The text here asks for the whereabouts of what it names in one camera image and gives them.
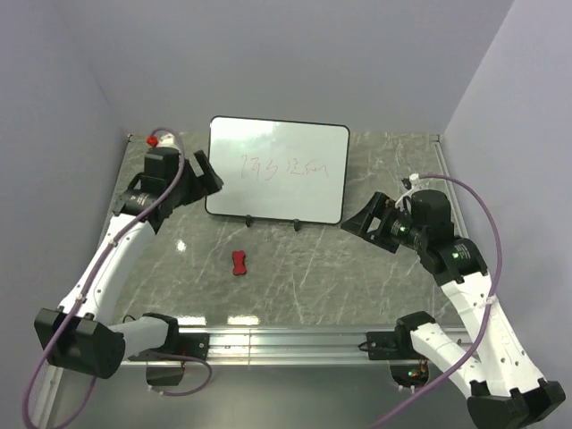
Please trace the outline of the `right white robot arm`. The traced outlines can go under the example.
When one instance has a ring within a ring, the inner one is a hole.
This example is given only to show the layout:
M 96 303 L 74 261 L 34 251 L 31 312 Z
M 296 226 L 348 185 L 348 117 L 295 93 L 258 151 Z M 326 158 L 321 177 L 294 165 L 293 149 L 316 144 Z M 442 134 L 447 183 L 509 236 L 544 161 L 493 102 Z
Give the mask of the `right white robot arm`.
M 369 332 L 360 348 L 370 359 L 416 359 L 419 366 L 400 383 L 430 388 L 426 364 L 432 362 L 467 400 L 477 428 L 526 428 L 551 414 L 565 399 L 560 383 L 547 380 L 526 354 L 491 290 L 492 277 L 475 243 L 458 236 L 446 194 L 419 190 L 406 205 L 381 192 L 341 224 L 341 228 L 391 253 L 414 250 L 460 317 L 469 349 L 450 338 L 424 311 L 396 322 L 391 339 Z

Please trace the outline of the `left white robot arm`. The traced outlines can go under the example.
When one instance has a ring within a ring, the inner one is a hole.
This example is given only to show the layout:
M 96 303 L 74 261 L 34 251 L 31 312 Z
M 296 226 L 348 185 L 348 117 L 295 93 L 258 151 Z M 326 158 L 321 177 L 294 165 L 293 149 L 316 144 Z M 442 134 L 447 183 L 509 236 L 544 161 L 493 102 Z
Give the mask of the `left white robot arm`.
M 173 147 L 150 148 L 144 168 L 117 198 L 107 232 L 86 272 L 55 310 L 38 312 L 34 328 L 51 366 L 110 378 L 125 358 L 151 350 L 161 359 L 181 348 L 176 318 L 145 313 L 130 323 L 110 323 L 122 287 L 143 249 L 164 221 L 220 191 L 222 179 L 204 151 L 194 154 L 201 174 Z

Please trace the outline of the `red bone-shaped eraser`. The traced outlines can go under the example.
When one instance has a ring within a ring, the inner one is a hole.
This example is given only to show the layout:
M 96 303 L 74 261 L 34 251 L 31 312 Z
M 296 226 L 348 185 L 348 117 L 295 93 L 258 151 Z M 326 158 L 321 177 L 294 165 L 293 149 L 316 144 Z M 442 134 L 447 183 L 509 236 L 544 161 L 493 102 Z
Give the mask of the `red bone-shaped eraser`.
M 235 276 L 245 275 L 247 273 L 245 251 L 244 250 L 232 251 L 231 259 L 233 263 L 232 274 Z

